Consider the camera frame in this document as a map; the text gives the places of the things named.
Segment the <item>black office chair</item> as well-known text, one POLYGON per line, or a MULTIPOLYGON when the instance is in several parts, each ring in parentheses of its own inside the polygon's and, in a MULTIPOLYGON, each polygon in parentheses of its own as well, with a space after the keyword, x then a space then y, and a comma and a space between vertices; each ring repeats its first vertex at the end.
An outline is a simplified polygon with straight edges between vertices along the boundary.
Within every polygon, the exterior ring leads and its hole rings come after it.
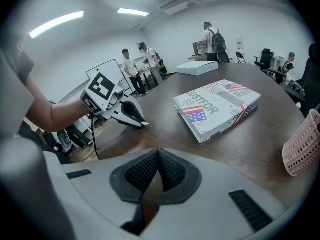
POLYGON ((302 104, 301 112, 306 118, 309 111, 320 104, 320 53, 316 43, 309 47, 309 59, 302 78, 305 83, 305 102, 302 104))
POLYGON ((262 72, 267 72, 271 68, 271 60, 274 56, 274 53, 271 52, 270 49, 265 48, 261 52, 260 61, 258 61, 258 57, 255 56, 254 64, 260 68, 262 72))

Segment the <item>newspaper print flat box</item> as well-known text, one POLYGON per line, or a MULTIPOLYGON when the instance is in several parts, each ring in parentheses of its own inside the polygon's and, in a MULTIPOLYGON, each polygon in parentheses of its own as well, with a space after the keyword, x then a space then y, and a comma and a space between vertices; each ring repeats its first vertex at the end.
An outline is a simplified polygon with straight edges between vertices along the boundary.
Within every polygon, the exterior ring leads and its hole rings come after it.
POLYGON ((245 86, 223 79, 173 100, 176 110, 202 144, 244 120, 256 109, 261 97, 245 86))

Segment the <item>dark brown table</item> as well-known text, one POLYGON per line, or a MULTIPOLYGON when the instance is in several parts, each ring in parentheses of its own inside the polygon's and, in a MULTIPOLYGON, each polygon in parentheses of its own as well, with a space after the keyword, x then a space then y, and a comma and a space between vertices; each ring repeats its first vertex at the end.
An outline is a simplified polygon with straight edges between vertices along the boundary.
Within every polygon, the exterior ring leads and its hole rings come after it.
POLYGON ((149 148, 190 153, 238 170, 286 208, 319 188, 317 165, 293 177, 283 164, 283 145, 302 125, 303 114, 279 85, 250 64, 223 64, 200 76, 174 74, 138 103, 149 125, 136 129, 110 121, 96 136, 101 160, 149 148), (176 110, 174 98, 220 80, 245 86, 261 98, 243 121, 200 144, 176 110))

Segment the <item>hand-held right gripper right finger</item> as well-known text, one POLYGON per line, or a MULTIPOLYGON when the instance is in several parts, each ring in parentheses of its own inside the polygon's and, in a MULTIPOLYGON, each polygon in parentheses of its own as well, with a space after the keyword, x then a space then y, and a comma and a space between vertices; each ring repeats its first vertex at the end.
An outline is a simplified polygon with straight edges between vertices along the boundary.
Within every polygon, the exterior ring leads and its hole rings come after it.
POLYGON ((194 164, 202 174, 200 187, 186 202, 163 205, 143 231, 145 240, 238 240, 254 233, 229 193, 244 190, 272 220, 285 208, 271 193, 237 170, 211 159, 168 149, 194 164))

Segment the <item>ceiling air conditioner unit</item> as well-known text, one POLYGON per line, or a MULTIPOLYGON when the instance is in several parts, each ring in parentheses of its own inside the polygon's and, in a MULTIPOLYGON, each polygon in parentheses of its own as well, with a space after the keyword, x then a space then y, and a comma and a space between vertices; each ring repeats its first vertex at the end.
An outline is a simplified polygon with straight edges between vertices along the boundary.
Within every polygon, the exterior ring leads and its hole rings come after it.
POLYGON ((188 5, 189 5, 189 2, 188 1, 184 1, 184 2, 181 2, 179 4, 176 4, 176 5, 173 5, 172 7, 164 10, 164 13, 169 15, 169 16, 172 16, 176 13, 179 13, 181 11, 184 11, 186 9, 188 9, 188 5))

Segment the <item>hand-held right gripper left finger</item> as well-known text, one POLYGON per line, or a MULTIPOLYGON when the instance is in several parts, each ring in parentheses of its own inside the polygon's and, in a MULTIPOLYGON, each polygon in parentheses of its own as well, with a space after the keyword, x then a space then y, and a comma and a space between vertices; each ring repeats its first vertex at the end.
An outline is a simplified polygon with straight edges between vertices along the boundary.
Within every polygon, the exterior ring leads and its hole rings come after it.
POLYGON ((77 236, 157 236, 145 221, 142 193, 125 177, 157 165, 157 149, 61 166, 61 201, 77 236))

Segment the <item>grey round lens device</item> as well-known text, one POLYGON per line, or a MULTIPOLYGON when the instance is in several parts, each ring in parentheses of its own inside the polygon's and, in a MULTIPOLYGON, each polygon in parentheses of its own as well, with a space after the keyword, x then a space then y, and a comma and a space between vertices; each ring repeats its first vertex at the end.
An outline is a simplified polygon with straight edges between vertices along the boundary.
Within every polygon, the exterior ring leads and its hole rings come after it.
POLYGON ((62 149, 65 154, 72 151, 73 144, 65 129, 57 133, 57 138, 60 144, 62 145, 62 149))

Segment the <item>ceiling light strip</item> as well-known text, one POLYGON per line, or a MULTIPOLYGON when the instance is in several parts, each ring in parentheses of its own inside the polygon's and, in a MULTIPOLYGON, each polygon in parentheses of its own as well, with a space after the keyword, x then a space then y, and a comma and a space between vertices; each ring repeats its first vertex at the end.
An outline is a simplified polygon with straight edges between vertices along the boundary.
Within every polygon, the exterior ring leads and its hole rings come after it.
POLYGON ((37 28, 30 31, 28 34, 32 39, 35 39, 39 35, 43 34, 44 32, 46 32, 52 28, 55 28, 61 24, 67 23, 69 21, 80 19, 83 16, 84 16, 84 11, 78 11, 78 12, 66 14, 66 15, 52 19, 52 20, 38 26, 37 28))
POLYGON ((117 11, 118 14, 128 14, 128 15, 135 15, 135 16, 141 16, 141 17, 146 17, 149 15, 149 13, 144 12, 144 11, 139 11, 139 10, 134 10, 134 9, 127 9, 127 8, 120 8, 117 11))

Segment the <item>small black legged table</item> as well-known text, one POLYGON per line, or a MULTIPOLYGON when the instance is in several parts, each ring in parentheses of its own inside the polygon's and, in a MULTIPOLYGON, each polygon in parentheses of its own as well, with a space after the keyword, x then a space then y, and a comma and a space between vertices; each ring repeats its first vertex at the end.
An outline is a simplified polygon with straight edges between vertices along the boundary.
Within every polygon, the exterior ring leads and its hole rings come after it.
POLYGON ((151 80, 149 78, 151 78, 154 82, 154 84, 156 86, 160 85, 163 83, 163 77, 160 73, 160 69, 158 67, 152 67, 150 69, 144 69, 142 70, 141 72, 141 75, 144 77, 145 79, 145 82, 146 82, 146 85, 148 87, 149 90, 152 89, 152 86, 151 86, 151 80))

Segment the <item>person's left forearm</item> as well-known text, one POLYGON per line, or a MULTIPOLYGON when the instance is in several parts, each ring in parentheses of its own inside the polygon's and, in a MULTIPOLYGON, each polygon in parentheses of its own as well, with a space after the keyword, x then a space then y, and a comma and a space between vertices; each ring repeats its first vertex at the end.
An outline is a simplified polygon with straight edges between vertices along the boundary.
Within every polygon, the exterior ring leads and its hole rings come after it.
POLYGON ((90 110, 81 100, 55 105, 48 101, 36 100, 27 118, 42 130, 58 132, 89 113, 90 110))

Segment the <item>black framed whiteboard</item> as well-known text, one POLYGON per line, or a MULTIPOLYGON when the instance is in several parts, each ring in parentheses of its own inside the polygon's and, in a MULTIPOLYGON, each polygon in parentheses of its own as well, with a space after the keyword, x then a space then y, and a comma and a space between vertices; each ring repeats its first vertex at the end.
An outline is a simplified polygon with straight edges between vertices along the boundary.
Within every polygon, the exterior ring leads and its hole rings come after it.
POLYGON ((97 73, 102 73, 108 79, 115 78, 119 80, 119 85, 128 95, 133 93, 132 85, 128 82, 128 78, 124 75, 115 59, 102 63, 85 72, 87 77, 92 80, 97 73))

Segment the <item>pink mesh basket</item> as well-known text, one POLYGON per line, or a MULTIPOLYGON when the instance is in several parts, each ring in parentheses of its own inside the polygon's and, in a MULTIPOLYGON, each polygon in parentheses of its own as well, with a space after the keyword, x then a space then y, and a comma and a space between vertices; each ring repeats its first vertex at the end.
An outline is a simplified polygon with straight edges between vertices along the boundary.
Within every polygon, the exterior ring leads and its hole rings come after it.
POLYGON ((296 177, 320 161, 320 113, 309 111, 303 124, 282 148, 282 160, 289 175, 296 177))

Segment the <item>grey metal box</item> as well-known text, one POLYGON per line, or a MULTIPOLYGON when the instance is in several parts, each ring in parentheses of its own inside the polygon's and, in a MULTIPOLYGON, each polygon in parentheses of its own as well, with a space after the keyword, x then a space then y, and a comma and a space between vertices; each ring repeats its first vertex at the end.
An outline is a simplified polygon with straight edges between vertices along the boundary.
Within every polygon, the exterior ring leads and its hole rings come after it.
POLYGON ((202 41, 195 42, 192 46, 195 56, 201 56, 207 53, 207 46, 202 41))

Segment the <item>plain white flat box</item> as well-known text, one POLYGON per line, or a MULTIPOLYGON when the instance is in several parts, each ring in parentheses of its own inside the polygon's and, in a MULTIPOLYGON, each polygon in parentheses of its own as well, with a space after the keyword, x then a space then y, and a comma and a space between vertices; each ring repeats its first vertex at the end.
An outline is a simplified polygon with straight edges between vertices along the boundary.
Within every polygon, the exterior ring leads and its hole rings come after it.
POLYGON ((190 61, 184 63, 176 68, 176 72, 179 74, 200 76, 212 71, 216 71, 219 68, 219 63, 214 61, 190 61))

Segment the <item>black backpack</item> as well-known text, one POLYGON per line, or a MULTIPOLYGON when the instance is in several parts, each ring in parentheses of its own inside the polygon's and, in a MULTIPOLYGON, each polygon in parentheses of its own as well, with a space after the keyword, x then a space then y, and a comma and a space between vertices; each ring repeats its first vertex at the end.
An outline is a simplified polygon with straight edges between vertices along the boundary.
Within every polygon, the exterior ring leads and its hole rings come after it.
POLYGON ((209 30, 212 33, 211 46, 214 53, 220 53, 226 51, 226 42, 223 36, 220 34, 219 30, 217 33, 209 30))

